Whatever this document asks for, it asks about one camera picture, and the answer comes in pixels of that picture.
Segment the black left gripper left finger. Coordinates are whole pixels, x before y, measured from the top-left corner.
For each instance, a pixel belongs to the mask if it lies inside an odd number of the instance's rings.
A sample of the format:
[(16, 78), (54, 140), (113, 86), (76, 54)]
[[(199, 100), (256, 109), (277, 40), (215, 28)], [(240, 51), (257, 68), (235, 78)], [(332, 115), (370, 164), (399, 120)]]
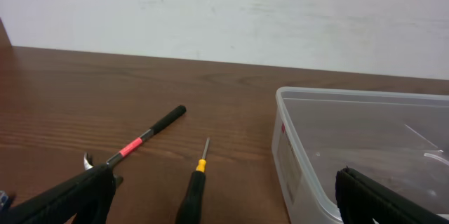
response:
[(104, 224), (115, 192), (113, 170), (102, 164), (2, 211), (1, 222)]

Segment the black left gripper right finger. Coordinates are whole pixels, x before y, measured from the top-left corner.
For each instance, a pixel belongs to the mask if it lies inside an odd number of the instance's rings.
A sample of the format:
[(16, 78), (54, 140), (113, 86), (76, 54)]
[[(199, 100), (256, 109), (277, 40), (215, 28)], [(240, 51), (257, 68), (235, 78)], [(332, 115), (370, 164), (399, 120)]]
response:
[(349, 167), (336, 174), (335, 197), (344, 224), (448, 224), (448, 219)]

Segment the black yellow screwdriver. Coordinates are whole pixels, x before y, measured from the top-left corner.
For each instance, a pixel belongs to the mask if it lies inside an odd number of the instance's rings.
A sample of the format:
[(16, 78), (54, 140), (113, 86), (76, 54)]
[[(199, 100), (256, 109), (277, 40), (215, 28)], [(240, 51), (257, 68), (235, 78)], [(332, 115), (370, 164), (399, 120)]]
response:
[(201, 222), (201, 210), (203, 192), (206, 184), (206, 157), (210, 138), (206, 139), (203, 154), (192, 172), (187, 191), (178, 209), (175, 224), (199, 224)]

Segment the small claw hammer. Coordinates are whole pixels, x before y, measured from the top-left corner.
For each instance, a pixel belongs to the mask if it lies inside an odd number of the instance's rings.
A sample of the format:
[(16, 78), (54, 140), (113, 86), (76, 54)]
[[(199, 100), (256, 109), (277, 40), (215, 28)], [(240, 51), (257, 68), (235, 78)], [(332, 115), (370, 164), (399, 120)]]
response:
[(178, 105), (175, 109), (170, 111), (162, 119), (158, 120), (153, 126), (149, 127), (141, 136), (132, 140), (125, 147), (120, 149), (116, 154), (111, 156), (107, 161), (106, 165), (113, 169), (117, 164), (119, 164), (124, 158), (126, 158), (131, 152), (135, 151), (142, 144), (147, 142), (150, 138), (155, 136), (164, 130), (167, 126), (170, 126), (174, 121), (179, 119), (187, 111), (184, 105)]

